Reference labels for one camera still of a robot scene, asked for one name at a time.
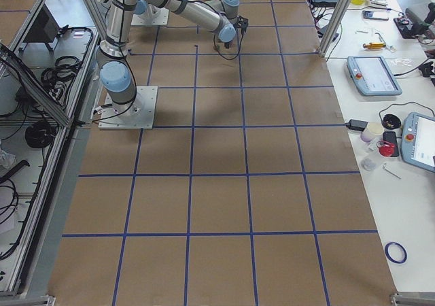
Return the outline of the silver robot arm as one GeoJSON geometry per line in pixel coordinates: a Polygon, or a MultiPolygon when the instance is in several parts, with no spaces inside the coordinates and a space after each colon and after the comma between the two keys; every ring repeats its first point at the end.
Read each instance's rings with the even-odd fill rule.
{"type": "Polygon", "coordinates": [[[140,108],[137,84],[127,61],[134,17],[140,17],[146,28],[155,29],[154,19],[163,11],[172,12],[230,45],[248,26],[248,20],[239,14],[239,4],[240,0],[111,0],[96,58],[115,116],[137,115],[140,108]]]}
{"type": "Polygon", "coordinates": [[[137,0],[134,15],[142,19],[154,19],[160,15],[160,8],[149,4],[145,0],[137,0]]]}

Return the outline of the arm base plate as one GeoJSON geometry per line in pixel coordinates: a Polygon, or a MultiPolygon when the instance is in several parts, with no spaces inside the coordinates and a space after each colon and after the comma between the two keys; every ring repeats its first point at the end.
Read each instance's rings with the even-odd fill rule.
{"type": "Polygon", "coordinates": [[[135,129],[153,129],[154,116],[156,109],[156,100],[158,95],[157,86],[138,86],[137,97],[133,106],[124,114],[117,115],[128,108],[128,105],[121,107],[114,105],[105,108],[99,121],[101,130],[135,130],[135,129]]]}
{"type": "Polygon", "coordinates": [[[169,20],[169,10],[166,8],[157,8],[149,5],[142,14],[133,16],[132,25],[134,27],[155,27],[165,26],[169,20]]]}

